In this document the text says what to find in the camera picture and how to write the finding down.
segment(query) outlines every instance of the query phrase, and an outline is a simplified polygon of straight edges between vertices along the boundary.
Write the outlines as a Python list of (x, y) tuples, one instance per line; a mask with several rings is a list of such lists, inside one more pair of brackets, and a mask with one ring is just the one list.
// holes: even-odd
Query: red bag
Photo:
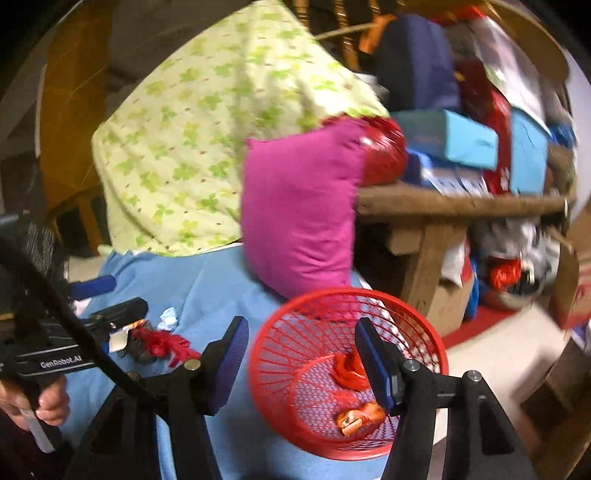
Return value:
[[(343, 116), (346, 114), (328, 118), (323, 125), (331, 124)], [(365, 136), (361, 139), (366, 146), (366, 153), (360, 186), (395, 182), (402, 176), (408, 163), (402, 129), (391, 118), (364, 116), (360, 120), (366, 124)]]
[(485, 170), (484, 180), (493, 195), (509, 193), (511, 185), (511, 105), (490, 83), (480, 60), (462, 60), (456, 71), (462, 112), (473, 120), (492, 128), (499, 137), (496, 170)]

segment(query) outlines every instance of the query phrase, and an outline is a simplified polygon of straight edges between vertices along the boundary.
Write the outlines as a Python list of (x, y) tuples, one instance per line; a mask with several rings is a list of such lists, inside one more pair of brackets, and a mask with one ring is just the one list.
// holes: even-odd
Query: blue handle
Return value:
[(374, 391), (378, 405), (386, 412), (395, 407), (392, 397), (392, 378), (388, 365), (384, 362), (382, 339), (368, 318), (355, 325), (355, 347), (367, 373), (369, 384)]
[(117, 281), (112, 275), (104, 275), (89, 281), (70, 283), (70, 300), (84, 300), (113, 291)]

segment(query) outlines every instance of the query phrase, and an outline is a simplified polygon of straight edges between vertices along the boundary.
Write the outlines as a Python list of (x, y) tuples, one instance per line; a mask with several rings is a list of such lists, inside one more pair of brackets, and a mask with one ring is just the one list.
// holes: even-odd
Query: white floor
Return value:
[[(104, 258), (72, 258), (70, 281), (94, 278)], [(533, 392), (560, 355), (566, 338), (538, 306), (504, 320), (476, 338), (447, 351), (450, 375), (478, 370), (532, 452), (539, 438), (519, 405)], [(429, 480), (440, 480), (445, 454), (447, 413), (437, 416)]]

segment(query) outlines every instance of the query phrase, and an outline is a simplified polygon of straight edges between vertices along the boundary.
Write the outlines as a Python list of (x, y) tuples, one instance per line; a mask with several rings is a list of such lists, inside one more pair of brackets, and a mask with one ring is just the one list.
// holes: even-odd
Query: pink pillow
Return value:
[(242, 239), (253, 272), (292, 298), (350, 284), (363, 123), (343, 119), (303, 135), (247, 140)]

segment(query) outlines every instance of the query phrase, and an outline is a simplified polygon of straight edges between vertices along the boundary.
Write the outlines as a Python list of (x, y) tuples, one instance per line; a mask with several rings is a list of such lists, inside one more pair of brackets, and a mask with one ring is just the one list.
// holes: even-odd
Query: wooden table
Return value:
[[(434, 190), (393, 184), (359, 189), (357, 213), (364, 222), (390, 225), (388, 250), (393, 255), (410, 255), (400, 298), (426, 316), (439, 283), (445, 252), (462, 242), (470, 223), (549, 215), (563, 211), (565, 202), (571, 201), (564, 196), (446, 197)], [(486, 317), (483, 329), (506, 315), (496, 315), (495, 322)], [(467, 328), (470, 326), (470, 336), (480, 333), (478, 325), (478, 321), (466, 324)], [(451, 343), (465, 339), (455, 332)]]

